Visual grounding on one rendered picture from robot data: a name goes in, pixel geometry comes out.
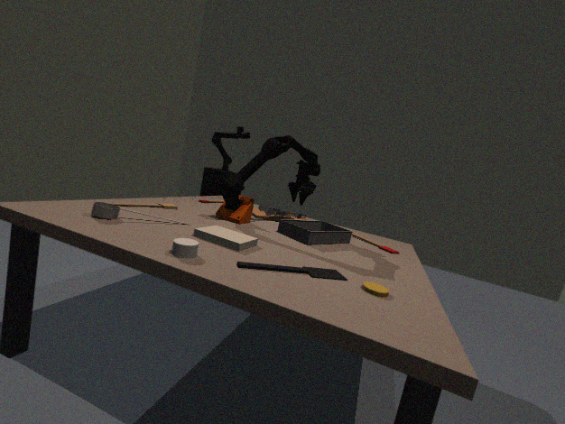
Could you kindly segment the yellow flat disc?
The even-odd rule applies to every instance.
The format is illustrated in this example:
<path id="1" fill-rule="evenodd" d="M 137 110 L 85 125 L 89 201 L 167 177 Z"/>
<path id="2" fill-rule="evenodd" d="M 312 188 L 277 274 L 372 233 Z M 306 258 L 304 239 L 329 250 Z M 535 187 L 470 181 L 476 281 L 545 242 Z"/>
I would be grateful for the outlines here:
<path id="1" fill-rule="evenodd" d="M 389 290 L 385 286 L 371 281 L 364 281 L 362 289 L 372 295 L 380 296 L 380 298 L 387 298 L 389 296 Z"/>

